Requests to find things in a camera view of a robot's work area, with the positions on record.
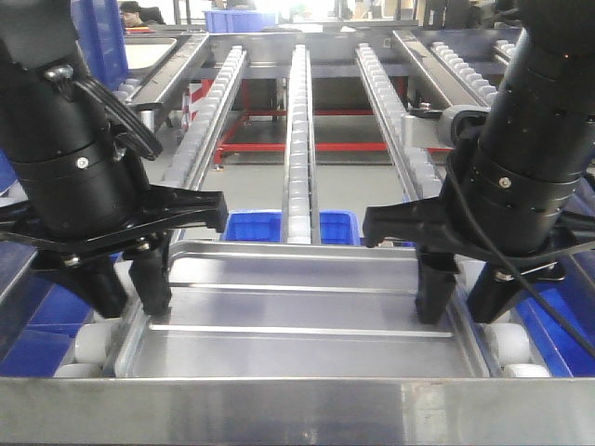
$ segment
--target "blue bin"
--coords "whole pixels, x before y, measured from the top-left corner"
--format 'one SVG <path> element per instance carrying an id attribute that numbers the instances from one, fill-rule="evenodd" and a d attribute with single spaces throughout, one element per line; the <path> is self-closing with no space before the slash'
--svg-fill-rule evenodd
<path id="1" fill-rule="evenodd" d="M 72 0 L 71 12 L 86 63 L 111 90 L 128 76 L 124 32 L 116 0 Z"/>
<path id="2" fill-rule="evenodd" d="M 91 307 L 70 291 L 54 286 L 47 294 L 26 330 L 75 337 L 91 315 Z"/>
<path id="3" fill-rule="evenodd" d="M 324 244 L 360 244 L 357 216 L 351 211 L 322 211 L 320 227 L 321 239 Z M 279 242 L 281 241 L 281 212 L 230 212 L 221 240 Z"/>
<path id="4" fill-rule="evenodd" d="M 206 30 L 210 33 L 258 33 L 277 24 L 274 12 L 243 10 L 205 11 Z"/>
<path id="5" fill-rule="evenodd" d="M 0 376 L 53 376 L 72 343 L 66 334 L 23 330 L 0 361 Z"/>

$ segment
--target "screw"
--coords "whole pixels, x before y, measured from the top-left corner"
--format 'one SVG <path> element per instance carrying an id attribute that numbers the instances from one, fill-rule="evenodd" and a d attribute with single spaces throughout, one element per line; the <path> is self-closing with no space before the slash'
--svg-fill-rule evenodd
<path id="1" fill-rule="evenodd" d="M 76 160 L 76 166 L 79 169 L 87 169 L 89 167 L 89 160 L 84 156 L 81 156 L 79 159 Z"/>
<path id="2" fill-rule="evenodd" d="M 64 266 L 66 268 L 74 268 L 81 264 L 81 258 L 76 254 L 72 254 L 70 257 L 64 259 Z"/>
<path id="3" fill-rule="evenodd" d="M 510 186 L 512 186 L 512 181 L 510 181 L 510 178 L 508 177 L 502 177 L 498 180 L 498 184 L 502 189 L 508 189 Z"/>
<path id="4" fill-rule="evenodd" d="M 497 269 L 494 273 L 494 279 L 496 280 L 496 282 L 510 282 L 513 279 L 513 277 L 512 274 L 508 274 L 506 271 L 503 271 L 502 269 Z"/>

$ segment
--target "robotic arm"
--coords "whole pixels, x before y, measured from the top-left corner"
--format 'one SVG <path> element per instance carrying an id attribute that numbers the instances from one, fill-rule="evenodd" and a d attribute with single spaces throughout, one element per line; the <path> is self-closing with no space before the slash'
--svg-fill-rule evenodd
<path id="1" fill-rule="evenodd" d="M 105 317 L 126 304 L 109 258 L 124 252 L 145 311 L 158 314 L 170 229 L 222 230 L 225 202 L 149 184 L 139 157 L 161 146 L 89 74 L 70 3 L 0 0 L 0 147 L 29 198 L 0 208 L 0 240 L 38 248 L 33 268 Z"/>
<path id="2" fill-rule="evenodd" d="M 468 305 L 488 322 L 527 282 L 563 279 L 558 257 L 595 246 L 595 222 L 563 211 L 593 157 L 595 3 L 518 3 L 526 30 L 487 119 L 454 129 L 440 197 L 366 212 L 368 246 L 417 242 L 424 322 L 441 317 L 454 289 L 453 253 L 487 262 Z"/>

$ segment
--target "red frame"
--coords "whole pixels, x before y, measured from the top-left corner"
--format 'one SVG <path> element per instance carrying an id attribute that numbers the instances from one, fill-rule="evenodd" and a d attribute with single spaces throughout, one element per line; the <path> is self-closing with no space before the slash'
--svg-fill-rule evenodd
<path id="1" fill-rule="evenodd" d="M 213 84 L 210 79 L 202 79 L 203 87 L 200 90 L 200 97 L 206 95 L 209 88 Z M 404 97 L 407 91 L 406 78 L 396 79 L 397 94 Z M 240 127 L 246 123 L 250 116 L 286 116 L 286 111 L 266 110 L 266 111 L 250 111 L 250 94 L 247 88 L 247 81 L 242 81 L 242 102 L 244 104 L 245 112 L 242 116 L 231 126 L 231 128 L 222 135 L 219 140 L 218 147 L 215 150 L 213 162 L 216 165 L 221 165 L 223 162 L 223 155 L 226 152 L 240 152 L 240 151 L 284 151 L 284 143 L 230 143 Z M 318 110 L 315 111 L 316 116 L 367 116 L 373 114 L 371 110 Z M 317 151 L 385 151 L 387 149 L 384 142 L 323 142 L 316 144 Z M 428 148 L 429 152 L 433 151 L 450 151 L 448 148 Z"/>

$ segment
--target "metal tray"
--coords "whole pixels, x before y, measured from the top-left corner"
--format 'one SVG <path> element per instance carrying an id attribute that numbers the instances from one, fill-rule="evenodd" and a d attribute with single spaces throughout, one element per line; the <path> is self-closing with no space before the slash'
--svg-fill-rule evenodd
<path id="1" fill-rule="evenodd" d="M 179 242 L 170 311 L 139 314 L 119 377 L 487 376 L 469 322 L 415 315 L 411 249 Z"/>
<path id="2" fill-rule="evenodd" d="M 131 71 L 156 67 L 174 49 L 178 41 L 167 37 L 126 39 L 126 58 Z"/>

